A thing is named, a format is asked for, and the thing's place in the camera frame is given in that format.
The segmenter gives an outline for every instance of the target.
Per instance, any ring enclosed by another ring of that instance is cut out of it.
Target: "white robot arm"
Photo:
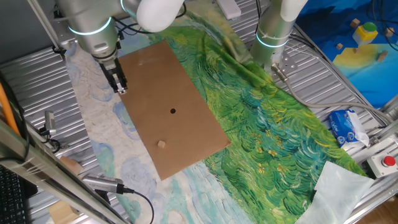
[[[115,93],[127,90],[117,57],[118,33],[112,16],[126,12],[149,32],[166,29],[184,0],[55,0],[80,47],[100,64]]]

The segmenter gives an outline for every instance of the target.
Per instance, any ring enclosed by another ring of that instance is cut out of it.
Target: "white cable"
[[[288,47],[288,48],[290,48],[290,49],[292,49],[292,50],[295,50],[295,51],[297,51],[297,52],[300,52],[300,53],[303,53],[303,54],[307,54],[307,55],[313,56],[313,57],[315,57],[316,59],[318,59],[319,62],[321,62],[322,64],[324,64],[324,66],[326,66],[326,67],[328,68],[328,66],[327,66],[324,62],[322,62],[321,60],[319,60],[319,57],[317,57],[317,56],[315,56],[315,55],[312,55],[312,54],[309,54],[309,53],[306,53],[306,52],[302,52],[302,51],[300,51],[300,50],[296,50],[296,49],[294,49],[294,48],[292,48],[292,47],[289,47],[289,46],[287,46],[287,45],[286,45],[286,47]],[[294,92],[293,87],[292,87],[292,85],[290,84],[289,80],[286,80],[285,83],[286,83],[286,85],[287,85],[287,88],[290,90],[290,93],[292,94],[292,96],[293,96],[298,102],[300,102],[301,104],[303,104],[303,105],[305,105],[305,106],[307,106],[307,107],[310,107],[310,108],[330,108],[330,107],[337,107],[337,106],[357,106],[357,107],[364,108],[364,109],[367,109],[367,110],[369,110],[369,111],[372,111],[372,112],[376,113],[377,115],[379,115],[380,117],[382,117],[382,118],[384,118],[386,121],[388,121],[388,123],[393,123],[393,122],[394,122],[394,120],[392,120],[390,117],[388,117],[388,116],[387,116],[386,114],[384,114],[383,112],[381,112],[381,111],[375,109],[375,108],[372,107],[372,106],[368,106],[368,105],[365,105],[365,104],[362,104],[362,103],[338,102],[338,103],[329,103],[329,104],[320,104],[320,105],[315,105],[315,104],[312,104],[312,103],[307,103],[306,101],[303,101],[299,96],[297,96],[297,94],[296,94],[296,92]]]

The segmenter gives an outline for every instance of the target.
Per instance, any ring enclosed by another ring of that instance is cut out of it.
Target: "brown cardboard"
[[[230,144],[166,41],[119,61],[128,80],[127,93],[120,97],[160,179]]]

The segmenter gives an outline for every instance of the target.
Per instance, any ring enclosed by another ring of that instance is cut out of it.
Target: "corrugated metal surface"
[[[62,149],[57,156],[67,156],[79,162],[84,168],[82,173],[101,174],[61,56],[52,49],[45,49],[1,65],[0,70],[24,108],[26,119],[36,128],[44,125],[45,110],[54,111],[57,134],[53,138],[68,143],[68,148]],[[114,209],[127,218],[115,195],[110,194],[109,199]],[[50,218],[47,208],[57,201],[58,198],[39,189],[29,199],[32,223],[45,223]]]
[[[387,113],[392,119],[398,119],[398,95],[386,103],[381,110]]]
[[[229,21],[233,30],[239,35],[248,48],[251,47],[254,37],[255,30],[258,22],[256,2],[255,0],[236,0],[238,6],[242,10],[240,18]],[[262,0],[262,10],[269,5],[268,0]],[[300,35],[298,30],[294,30],[293,33]],[[298,69],[296,72],[287,74],[289,80],[301,99],[310,103],[336,103],[342,101],[367,102],[366,99],[353,87],[353,85],[341,74],[334,65],[325,66],[321,61],[312,55],[319,56],[314,50],[310,49],[304,44],[297,42],[296,40],[290,40],[287,43],[288,46],[295,50],[286,48],[285,52],[294,60],[297,64]],[[273,76],[275,83],[289,92],[286,85],[280,81],[277,76]],[[329,128],[328,114],[333,110],[341,110],[347,108],[341,106],[338,108],[324,108],[311,110],[316,116],[322,121],[322,123]],[[389,110],[390,113],[395,113],[395,105]],[[372,117],[372,115],[362,108],[353,108],[357,112],[367,134],[373,136],[380,132],[382,129],[379,128],[380,123]],[[354,158],[358,164],[366,158],[368,149],[365,147],[354,147],[346,150],[347,153]],[[387,147],[381,152],[390,152],[392,156],[398,159],[398,145],[394,139],[387,140]],[[383,203],[383,201],[392,197],[398,192],[398,173],[389,175],[385,178],[377,179],[369,191],[358,203],[356,210],[353,212],[353,216],[347,221],[347,223],[354,223],[361,216],[368,213],[374,207]]]

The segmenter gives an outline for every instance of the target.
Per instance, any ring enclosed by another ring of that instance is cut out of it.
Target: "small wooden block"
[[[61,156],[60,158],[61,162],[67,166],[74,174],[78,175],[82,170],[82,166],[79,165],[76,161],[69,159],[66,156]]]
[[[383,53],[381,53],[381,54],[379,55],[379,57],[377,58],[377,61],[378,61],[378,62],[382,62],[382,61],[384,60],[384,58],[386,57],[387,54],[384,55]]]
[[[393,33],[394,33],[394,28],[387,28],[386,31],[384,31],[384,35],[386,37],[392,37]]]
[[[341,50],[343,48],[343,44],[336,45],[337,50]]]
[[[388,54],[388,50],[383,50],[383,52],[381,52],[380,56],[385,57],[385,56],[387,56],[387,54]]]
[[[162,148],[162,149],[164,149],[164,147],[166,147],[166,142],[159,141],[159,142],[157,143],[157,146],[160,147],[160,148]]]
[[[79,217],[79,212],[63,201],[51,205],[49,214],[54,224],[69,224]]]
[[[359,21],[357,18],[355,18],[354,20],[351,21],[351,24],[349,26],[352,28],[356,28],[357,26],[359,26],[360,23],[361,23],[361,21]]]

